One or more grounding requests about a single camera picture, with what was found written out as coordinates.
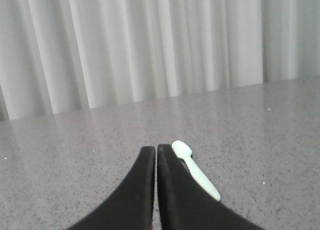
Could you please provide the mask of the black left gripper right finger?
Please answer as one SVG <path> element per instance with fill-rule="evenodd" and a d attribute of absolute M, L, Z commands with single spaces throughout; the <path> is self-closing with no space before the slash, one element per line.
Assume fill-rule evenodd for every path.
<path fill-rule="evenodd" d="M 169 144 L 157 147 L 157 194 L 164 230 L 261 229 L 203 190 Z"/>

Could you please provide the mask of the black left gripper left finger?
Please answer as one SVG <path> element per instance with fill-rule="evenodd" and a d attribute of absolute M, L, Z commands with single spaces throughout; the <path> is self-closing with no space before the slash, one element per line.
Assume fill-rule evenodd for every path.
<path fill-rule="evenodd" d="M 97 208 L 70 230 L 150 230 L 155 193 L 156 149 L 143 146 L 128 174 Z"/>

